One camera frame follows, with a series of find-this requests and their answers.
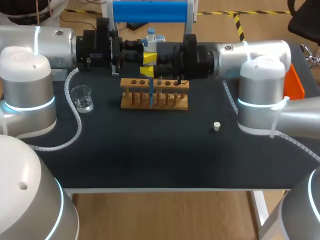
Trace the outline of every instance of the wooden test tube rack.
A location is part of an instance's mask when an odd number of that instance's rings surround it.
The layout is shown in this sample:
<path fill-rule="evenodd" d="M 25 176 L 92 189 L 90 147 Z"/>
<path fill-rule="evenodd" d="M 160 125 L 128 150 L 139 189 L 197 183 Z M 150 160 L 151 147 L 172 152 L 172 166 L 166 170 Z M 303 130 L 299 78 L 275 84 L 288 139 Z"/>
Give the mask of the wooden test tube rack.
<path fill-rule="evenodd" d="M 123 109 L 188 110 L 188 81 L 178 85 L 176 80 L 154 79 L 152 107 L 146 92 L 149 90 L 149 79 L 121 78 L 120 87 L 124 88 L 121 100 Z"/>

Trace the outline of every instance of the black chair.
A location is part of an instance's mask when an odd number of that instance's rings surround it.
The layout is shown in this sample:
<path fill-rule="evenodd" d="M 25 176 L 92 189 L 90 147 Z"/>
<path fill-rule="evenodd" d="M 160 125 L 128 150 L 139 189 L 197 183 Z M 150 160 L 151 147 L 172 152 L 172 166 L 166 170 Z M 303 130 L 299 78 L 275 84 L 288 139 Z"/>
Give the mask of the black chair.
<path fill-rule="evenodd" d="M 307 51 L 309 55 L 305 59 L 310 64 L 311 69 L 313 66 L 320 64 L 320 0 L 306 0 L 297 11 L 295 11 L 295 0 L 287 1 L 292 15 L 288 30 L 293 34 L 317 43 L 317 48 L 313 53 L 305 44 L 300 45 L 302 51 Z"/>

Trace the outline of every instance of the blue bar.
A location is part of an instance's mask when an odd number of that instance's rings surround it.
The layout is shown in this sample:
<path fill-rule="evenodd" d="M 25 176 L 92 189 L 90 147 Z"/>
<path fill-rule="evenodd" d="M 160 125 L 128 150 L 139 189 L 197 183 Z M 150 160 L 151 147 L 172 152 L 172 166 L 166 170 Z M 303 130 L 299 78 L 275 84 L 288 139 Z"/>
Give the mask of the blue bar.
<path fill-rule="evenodd" d="M 113 1 L 116 23 L 185 23 L 187 1 Z"/>

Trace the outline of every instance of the black table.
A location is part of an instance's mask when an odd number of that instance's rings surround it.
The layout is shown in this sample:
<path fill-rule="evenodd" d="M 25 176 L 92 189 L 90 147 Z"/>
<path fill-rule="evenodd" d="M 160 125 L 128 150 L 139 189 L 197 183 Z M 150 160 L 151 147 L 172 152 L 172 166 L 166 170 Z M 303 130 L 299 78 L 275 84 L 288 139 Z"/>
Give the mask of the black table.
<path fill-rule="evenodd" d="M 160 44 L 158 51 L 166 53 L 172 46 Z M 318 96 L 299 46 L 290 47 L 306 98 Z M 190 82 L 188 111 L 121 109 L 120 78 L 139 77 L 135 64 L 124 64 L 119 77 L 107 69 L 74 76 L 70 89 L 88 85 L 94 109 L 81 115 L 82 132 L 75 143 L 38 152 L 64 188 L 290 189 L 319 165 L 283 138 L 242 132 L 223 83 L 212 76 Z M 227 83 L 237 99 L 238 81 Z M 55 128 L 27 143 L 53 147 L 75 134 L 64 82 L 54 82 L 54 93 Z M 212 131 L 213 122 L 221 123 L 218 132 Z M 296 139 L 320 155 L 320 140 Z"/>

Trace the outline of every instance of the floor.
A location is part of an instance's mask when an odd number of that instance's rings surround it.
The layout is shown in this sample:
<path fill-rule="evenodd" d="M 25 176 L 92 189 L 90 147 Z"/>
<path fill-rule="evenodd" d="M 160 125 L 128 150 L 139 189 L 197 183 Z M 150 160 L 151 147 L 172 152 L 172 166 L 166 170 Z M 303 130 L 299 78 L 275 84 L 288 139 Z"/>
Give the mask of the floor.
<path fill-rule="evenodd" d="M 298 8 L 303 0 L 296 1 Z M 287 1 L 275 0 L 199 0 L 199 12 L 214 11 L 286 11 Z M 81 4 L 70 0 L 68 9 L 101 12 L 97 4 Z M 65 21 L 82 21 L 95 25 L 97 15 L 63 13 Z M 282 39 L 295 43 L 315 44 L 287 30 L 289 14 L 242 14 L 240 22 L 247 41 Z M 85 23 L 61 21 L 72 27 L 77 35 L 92 26 Z M 120 35 L 135 40 L 155 27 L 167 41 L 180 42 L 184 25 L 179 23 L 149 23 L 131 31 L 120 23 Z M 193 33 L 200 42 L 238 42 L 233 17 L 199 15 Z M 320 68 L 313 71 L 320 81 Z M 270 213 L 283 196 L 282 190 L 264 191 Z M 248 192 L 167 192 L 167 193 L 109 193 L 79 194 L 73 197 L 80 220 L 79 240 L 255 240 L 257 226 Z"/>

